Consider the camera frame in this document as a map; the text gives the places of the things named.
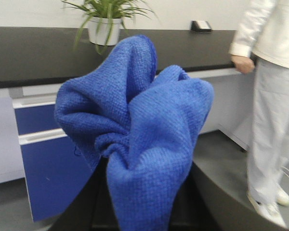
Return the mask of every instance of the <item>hand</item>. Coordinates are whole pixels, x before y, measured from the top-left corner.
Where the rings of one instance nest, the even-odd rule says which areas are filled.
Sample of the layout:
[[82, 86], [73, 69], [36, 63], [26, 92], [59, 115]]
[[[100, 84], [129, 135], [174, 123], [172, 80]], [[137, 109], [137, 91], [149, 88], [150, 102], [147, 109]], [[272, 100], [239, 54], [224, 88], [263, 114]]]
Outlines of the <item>hand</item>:
[[253, 71], [253, 69], [255, 68], [253, 60], [248, 57], [232, 55], [231, 61], [234, 62], [236, 70], [243, 74], [247, 74]]

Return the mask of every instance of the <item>small black device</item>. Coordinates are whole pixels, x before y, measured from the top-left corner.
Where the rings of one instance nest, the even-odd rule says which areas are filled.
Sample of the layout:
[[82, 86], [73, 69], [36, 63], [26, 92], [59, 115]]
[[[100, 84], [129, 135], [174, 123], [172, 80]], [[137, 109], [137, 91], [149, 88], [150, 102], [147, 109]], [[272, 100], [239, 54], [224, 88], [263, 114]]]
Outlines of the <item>small black device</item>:
[[212, 31], [212, 28], [207, 21], [196, 20], [192, 21], [191, 30], [199, 33], [209, 33]]

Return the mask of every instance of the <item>person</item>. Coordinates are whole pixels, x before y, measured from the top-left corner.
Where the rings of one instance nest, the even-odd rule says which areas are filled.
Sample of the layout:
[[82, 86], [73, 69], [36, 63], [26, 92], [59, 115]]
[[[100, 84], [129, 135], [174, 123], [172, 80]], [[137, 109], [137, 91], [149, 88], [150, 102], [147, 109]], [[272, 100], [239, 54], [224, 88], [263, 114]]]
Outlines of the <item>person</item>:
[[289, 205], [280, 187], [289, 162], [289, 0], [251, 0], [231, 43], [236, 69], [255, 72], [247, 196], [257, 213], [286, 227], [277, 203]]

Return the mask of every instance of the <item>white shoe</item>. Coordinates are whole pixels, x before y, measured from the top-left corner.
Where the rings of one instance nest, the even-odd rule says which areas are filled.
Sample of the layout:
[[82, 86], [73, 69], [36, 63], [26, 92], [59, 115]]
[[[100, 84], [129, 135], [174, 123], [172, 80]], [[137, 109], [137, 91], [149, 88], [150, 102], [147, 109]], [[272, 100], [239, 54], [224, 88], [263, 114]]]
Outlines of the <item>white shoe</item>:
[[283, 206], [289, 206], [289, 195], [278, 186], [276, 202]]
[[256, 212], [262, 217], [268, 219], [269, 221], [286, 228], [286, 224], [279, 212], [277, 203], [273, 204], [262, 204], [254, 200], [250, 193], [247, 193], [247, 197], [251, 204], [254, 206]]

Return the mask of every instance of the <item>blue towel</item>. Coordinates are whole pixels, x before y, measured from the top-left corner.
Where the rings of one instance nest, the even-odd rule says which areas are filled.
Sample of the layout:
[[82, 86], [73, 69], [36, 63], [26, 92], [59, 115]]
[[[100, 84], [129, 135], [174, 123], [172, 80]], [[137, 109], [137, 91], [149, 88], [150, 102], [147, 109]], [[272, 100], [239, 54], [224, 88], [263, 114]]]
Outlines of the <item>blue towel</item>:
[[145, 36], [121, 41], [93, 72], [62, 85], [55, 117], [95, 169], [109, 158], [107, 184], [122, 231], [166, 231], [213, 101], [211, 84], [179, 66], [155, 78]]

